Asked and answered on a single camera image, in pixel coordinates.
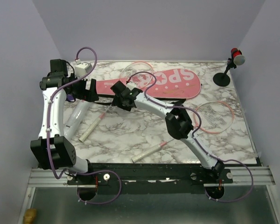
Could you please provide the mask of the grey shuttlecock tube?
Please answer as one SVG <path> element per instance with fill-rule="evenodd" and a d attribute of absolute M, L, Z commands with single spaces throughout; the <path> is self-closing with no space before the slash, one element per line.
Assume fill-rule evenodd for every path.
<path fill-rule="evenodd" d="M 73 110 L 72 114 L 63 127 L 64 136 L 67 140 L 71 140 L 71 138 L 74 136 L 90 105 L 90 102 L 81 100 Z"/>

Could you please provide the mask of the pink badminton racket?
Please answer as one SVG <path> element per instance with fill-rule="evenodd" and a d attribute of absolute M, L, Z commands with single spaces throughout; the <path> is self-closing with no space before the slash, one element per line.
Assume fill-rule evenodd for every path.
<path fill-rule="evenodd" d="M 210 101 L 199 105 L 196 111 L 201 117 L 202 125 L 200 130 L 208 134 L 219 134 L 228 129 L 234 120 L 234 110 L 223 101 Z M 162 141 L 159 144 L 150 147 L 146 151 L 131 158 L 136 163 L 151 154 L 160 151 L 166 144 L 173 139 Z"/>
<path fill-rule="evenodd" d="M 136 61 L 126 66 L 119 75 L 119 80 L 121 82 L 128 81 L 136 85 L 138 89 L 145 88 L 152 80 L 152 76 L 149 73 L 153 73 L 154 69 L 152 65 L 144 61 Z M 78 139 L 80 142 L 84 142 L 87 137 L 93 132 L 96 126 L 105 117 L 105 114 L 110 109 L 111 105 L 108 106 L 103 113 L 101 113 L 93 123 L 87 128 L 87 130 Z"/>

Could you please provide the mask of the pink racket cover bag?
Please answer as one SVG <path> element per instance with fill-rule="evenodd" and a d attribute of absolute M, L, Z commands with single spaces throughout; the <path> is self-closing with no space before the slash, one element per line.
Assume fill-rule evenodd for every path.
<path fill-rule="evenodd" d="M 156 84 L 151 87 L 147 94 L 155 98 L 182 99 L 194 98 L 201 90 L 202 84 L 196 73 L 187 69 L 171 69 L 155 72 Z M 111 80 L 100 80 L 96 83 L 98 95 L 110 95 L 114 93 L 111 87 L 120 81 L 119 78 Z M 142 90 L 153 84 L 154 78 Z"/>

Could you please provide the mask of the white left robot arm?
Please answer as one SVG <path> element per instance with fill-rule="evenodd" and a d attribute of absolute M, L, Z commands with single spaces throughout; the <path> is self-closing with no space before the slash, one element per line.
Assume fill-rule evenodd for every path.
<path fill-rule="evenodd" d="M 68 66 L 65 60 L 51 60 L 50 72 L 40 82 L 44 102 L 42 127 L 38 138 L 30 142 L 30 149 L 41 168 L 52 171 L 66 168 L 78 172 L 78 179 L 83 184 L 90 184 L 94 173 L 89 170 L 89 162 L 78 157 L 70 143 L 69 138 L 74 130 L 72 127 L 64 128 L 63 111 L 69 95 L 83 103 L 99 99 L 95 79 L 91 79 L 90 88 L 86 88 L 86 76 L 94 66 L 77 59 L 71 74 L 68 73 Z"/>

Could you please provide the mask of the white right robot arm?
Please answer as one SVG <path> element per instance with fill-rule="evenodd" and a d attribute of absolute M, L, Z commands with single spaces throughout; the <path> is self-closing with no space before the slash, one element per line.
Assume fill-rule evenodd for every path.
<path fill-rule="evenodd" d="M 126 111 L 132 108 L 142 109 L 164 119 L 168 134 L 183 142 L 194 153 L 206 170 L 205 177 L 209 182 L 215 183 L 222 178 L 224 164 L 207 152 L 204 145 L 198 141 L 195 135 L 196 130 L 187 112 L 189 108 L 182 104 L 170 104 L 157 100 L 145 91 L 136 88 L 134 84 L 123 84 L 118 81 L 111 90 L 115 94 L 112 105 Z"/>

